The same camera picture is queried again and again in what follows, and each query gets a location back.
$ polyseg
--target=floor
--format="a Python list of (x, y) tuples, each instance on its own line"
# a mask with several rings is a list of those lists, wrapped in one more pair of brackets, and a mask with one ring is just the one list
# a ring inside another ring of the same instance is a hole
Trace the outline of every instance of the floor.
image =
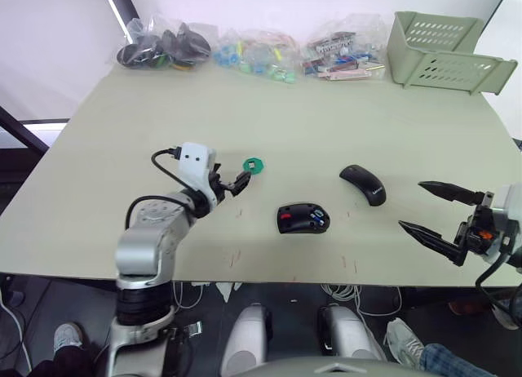
[[(94, 358), (107, 343), (113, 317), (115, 294), (110, 291), (63, 280), (16, 277), (11, 289), (25, 291), (26, 300), (16, 308), (29, 323), (26, 344), (34, 365), (52, 358), (52, 337), (62, 322), (79, 323), (87, 335), (87, 350)], [(197, 298), (199, 290), (185, 285), (184, 304)], [(394, 309), (396, 289), (365, 287), (361, 308), (373, 313)], [(316, 339), (317, 309), (332, 302), (318, 285), (244, 284), (233, 292), (228, 303), (214, 285), (205, 288), (201, 302), (177, 315), (179, 324), (202, 321), (203, 333), (192, 338), (194, 363), (189, 376), (217, 376), (224, 346), (241, 310), (260, 302), (272, 312), (273, 338), (268, 360), (284, 357), (320, 355)], [(522, 375), (522, 334), (508, 331), (496, 323), (492, 313), (470, 317), (452, 314), (445, 304), (416, 308), (399, 313), (425, 343), (442, 343), (457, 355), (502, 377)], [(367, 317), (369, 328), (382, 342), (386, 324), (392, 317)], [(0, 354), (17, 343), (12, 320), (0, 315)], [(103, 375), (105, 357), (98, 362)], [(24, 375), (26, 366), (20, 354), (0, 361), (0, 370), (15, 366)]]

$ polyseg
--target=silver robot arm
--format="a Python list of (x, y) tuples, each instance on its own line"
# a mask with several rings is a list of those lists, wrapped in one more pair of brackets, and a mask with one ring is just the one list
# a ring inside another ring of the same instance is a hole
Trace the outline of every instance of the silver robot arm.
[(179, 159), (179, 176), (188, 188), (166, 197), (140, 197), (127, 214), (130, 222), (132, 209), (148, 201), (117, 246), (117, 309), (110, 331), (108, 377), (169, 374), (165, 360), (176, 334), (172, 287), (176, 249), (196, 219), (224, 200), (225, 190), (236, 196), (250, 181), (250, 173), (243, 172), (234, 183), (222, 184), (215, 151), (201, 144), (185, 143), (161, 153)]

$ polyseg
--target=jeans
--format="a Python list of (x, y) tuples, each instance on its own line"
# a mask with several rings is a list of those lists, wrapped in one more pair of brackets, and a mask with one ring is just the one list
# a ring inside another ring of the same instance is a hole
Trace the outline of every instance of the jeans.
[[(53, 361), (40, 362), (27, 377), (94, 377), (94, 365), (86, 351), (75, 346), (58, 350)], [(21, 377), (16, 370), (0, 371), (0, 377)]]
[(421, 370), (445, 377), (494, 377), (457, 357), (442, 344), (428, 344), (422, 351), (420, 366)]

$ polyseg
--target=red and black mouse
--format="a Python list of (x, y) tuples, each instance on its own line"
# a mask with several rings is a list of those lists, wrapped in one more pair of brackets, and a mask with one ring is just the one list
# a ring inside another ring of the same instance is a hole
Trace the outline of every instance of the red and black mouse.
[(297, 203), (277, 210), (279, 233), (324, 233), (330, 226), (325, 209), (313, 203)]

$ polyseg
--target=sneaker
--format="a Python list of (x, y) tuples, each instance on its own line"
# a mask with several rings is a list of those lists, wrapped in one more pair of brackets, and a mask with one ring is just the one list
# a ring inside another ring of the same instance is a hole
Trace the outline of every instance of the sneaker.
[(55, 353), (62, 347), (76, 346), (81, 347), (82, 342), (82, 330), (79, 326), (72, 322), (62, 324), (55, 331)]
[(424, 345), (401, 319), (388, 322), (386, 338), (393, 357), (401, 364), (419, 368)]

